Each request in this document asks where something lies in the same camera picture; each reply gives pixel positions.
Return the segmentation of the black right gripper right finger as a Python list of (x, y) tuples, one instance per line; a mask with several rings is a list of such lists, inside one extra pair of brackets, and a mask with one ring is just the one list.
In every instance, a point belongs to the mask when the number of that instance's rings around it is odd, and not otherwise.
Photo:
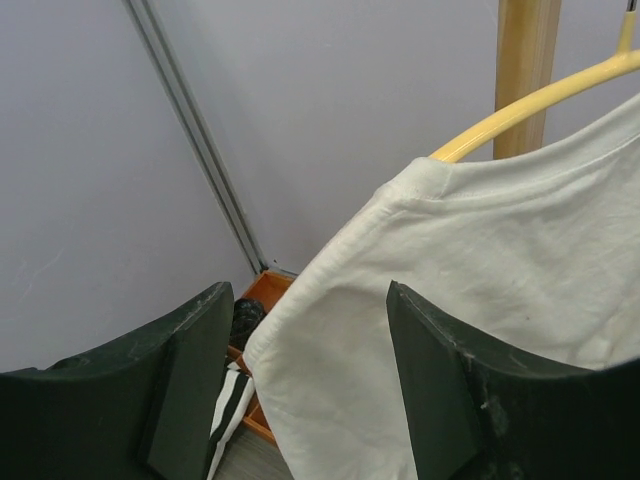
[(392, 282), (386, 308), (422, 479), (635, 479), (639, 363), (603, 370), (505, 343)]

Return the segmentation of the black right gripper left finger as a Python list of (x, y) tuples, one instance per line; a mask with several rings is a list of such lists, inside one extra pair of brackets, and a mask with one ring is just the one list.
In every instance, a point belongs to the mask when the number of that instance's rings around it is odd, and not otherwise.
[(201, 479), (234, 294), (174, 311), (47, 369), (1, 377), (5, 479)]

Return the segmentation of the white t shirt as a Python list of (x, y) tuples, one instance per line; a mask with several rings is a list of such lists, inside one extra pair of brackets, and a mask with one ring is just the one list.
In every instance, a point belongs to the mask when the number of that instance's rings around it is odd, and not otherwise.
[(422, 479), (392, 282), (556, 362), (639, 363), (638, 100), (510, 159), (416, 159), (310, 262), (244, 353), (297, 479)]

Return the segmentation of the yellow hanger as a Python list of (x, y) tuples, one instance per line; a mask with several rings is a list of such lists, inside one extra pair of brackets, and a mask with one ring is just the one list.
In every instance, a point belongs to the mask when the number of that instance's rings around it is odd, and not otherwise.
[(625, 11), (613, 56), (505, 106), (430, 154), (445, 163), (456, 163), (511, 127), (568, 98), (639, 70), (639, 50), (632, 49), (636, 2)]

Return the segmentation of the black white striped cloth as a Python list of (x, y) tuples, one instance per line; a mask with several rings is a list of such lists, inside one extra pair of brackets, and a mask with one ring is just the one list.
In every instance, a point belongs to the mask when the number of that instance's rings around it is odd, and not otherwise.
[(226, 366), (222, 388), (214, 408), (204, 479), (213, 479), (226, 445), (242, 422), (254, 393), (252, 378), (236, 361), (231, 361)]

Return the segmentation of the dark rolled item in tray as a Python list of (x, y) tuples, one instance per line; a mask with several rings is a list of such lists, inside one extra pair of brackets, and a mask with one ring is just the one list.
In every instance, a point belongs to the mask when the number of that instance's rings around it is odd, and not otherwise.
[(266, 316), (264, 305), (256, 299), (240, 298), (234, 303), (229, 345), (243, 350), (250, 335)]

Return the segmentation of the brown wooden compartment tray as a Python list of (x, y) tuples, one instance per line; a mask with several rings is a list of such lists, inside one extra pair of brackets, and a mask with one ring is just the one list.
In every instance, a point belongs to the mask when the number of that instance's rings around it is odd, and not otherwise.
[[(271, 270), (262, 272), (253, 284), (244, 293), (244, 298), (258, 300), (264, 306), (266, 312), (270, 312), (279, 299), (285, 294), (294, 278)], [(228, 357), (234, 361), (241, 371), (246, 375), (251, 375), (244, 363), (243, 352), (231, 345), (227, 348)], [(271, 445), (277, 447), (276, 439), (269, 427), (265, 414), (259, 403), (258, 397), (254, 394), (249, 401), (249, 405), (242, 419), (242, 424), (251, 432), (266, 440)]]

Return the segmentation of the wooden clothes rack frame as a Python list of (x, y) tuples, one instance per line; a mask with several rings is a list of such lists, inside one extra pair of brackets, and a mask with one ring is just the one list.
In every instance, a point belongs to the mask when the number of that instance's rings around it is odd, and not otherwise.
[[(558, 0), (500, 0), (496, 52), (497, 110), (551, 81), (562, 3)], [(500, 134), (493, 157), (504, 159), (542, 146), (544, 111)]]

